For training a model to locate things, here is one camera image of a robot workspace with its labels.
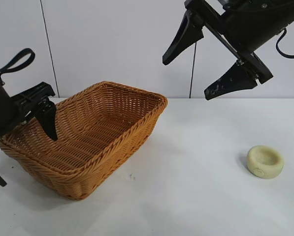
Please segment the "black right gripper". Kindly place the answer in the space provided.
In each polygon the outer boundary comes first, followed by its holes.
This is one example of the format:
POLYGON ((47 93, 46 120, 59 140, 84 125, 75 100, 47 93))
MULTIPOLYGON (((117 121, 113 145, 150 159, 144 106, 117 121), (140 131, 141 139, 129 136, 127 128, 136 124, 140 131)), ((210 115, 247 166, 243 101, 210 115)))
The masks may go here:
POLYGON ((294 22, 294 0, 229 0, 222 7, 224 13, 219 14, 205 0, 185 1, 188 11, 163 55, 163 64, 170 64, 204 38, 204 25, 235 55, 236 63, 204 90, 206 100, 270 80, 273 75, 255 50, 279 33, 286 35, 286 27, 294 22))

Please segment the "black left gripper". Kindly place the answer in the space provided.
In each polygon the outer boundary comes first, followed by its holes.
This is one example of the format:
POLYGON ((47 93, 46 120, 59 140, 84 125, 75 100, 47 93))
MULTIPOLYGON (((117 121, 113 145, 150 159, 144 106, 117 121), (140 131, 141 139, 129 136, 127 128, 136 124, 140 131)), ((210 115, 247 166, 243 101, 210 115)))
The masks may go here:
MULTIPOLYGON (((55 125, 56 105, 49 100, 55 93, 45 82, 9 96, 0 82, 0 137, 11 132, 20 124, 27 124, 36 118, 45 134, 56 141, 58 139, 55 125)), ((0 186, 6 181, 0 176, 0 186)))

